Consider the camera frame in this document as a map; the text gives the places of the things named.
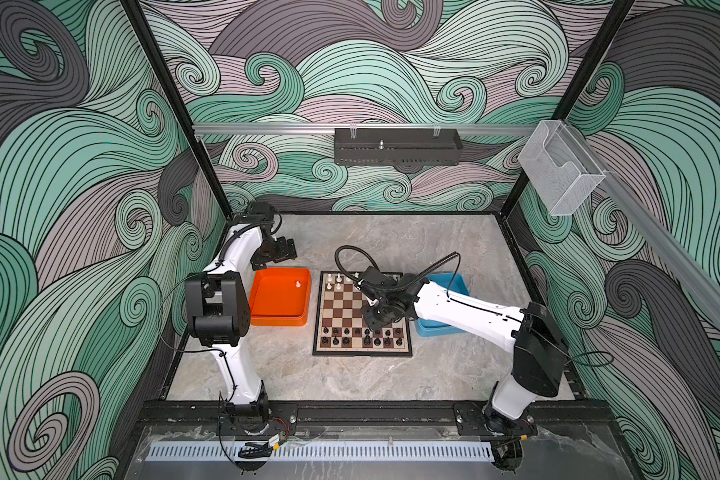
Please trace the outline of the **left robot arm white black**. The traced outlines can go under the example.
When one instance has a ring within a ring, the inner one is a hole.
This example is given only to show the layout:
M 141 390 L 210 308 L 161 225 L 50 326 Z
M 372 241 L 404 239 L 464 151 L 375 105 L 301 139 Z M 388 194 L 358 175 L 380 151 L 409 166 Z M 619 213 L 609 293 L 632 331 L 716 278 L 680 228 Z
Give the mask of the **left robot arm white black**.
M 187 330 L 210 352 L 225 390 L 223 411 L 231 416 L 270 418 L 268 395 L 244 340 L 251 320 L 245 273 L 297 257 L 295 242 L 276 235 L 282 216 L 254 201 L 234 215 L 213 261 L 184 283 Z

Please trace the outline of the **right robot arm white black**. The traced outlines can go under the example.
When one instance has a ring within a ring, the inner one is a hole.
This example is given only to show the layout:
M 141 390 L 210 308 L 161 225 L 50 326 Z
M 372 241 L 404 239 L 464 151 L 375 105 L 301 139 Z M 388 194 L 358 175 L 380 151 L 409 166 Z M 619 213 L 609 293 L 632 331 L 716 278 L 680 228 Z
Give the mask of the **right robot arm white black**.
M 399 280 L 383 274 L 373 257 L 356 246 L 338 247 L 334 260 L 339 272 L 369 300 L 363 318 L 372 331 L 398 320 L 432 320 L 480 337 L 512 355 L 509 372 L 498 381 L 487 403 L 489 418 L 520 422 L 536 400 L 556 396 L 567 365 L 603 368 L 615 361 L 602 350 L 570 353 L 556 321 L 539 303 L 524 308 L 493 304 L 456 293 L 428 278 L 451 261 L 459 263 L 458 252 Z

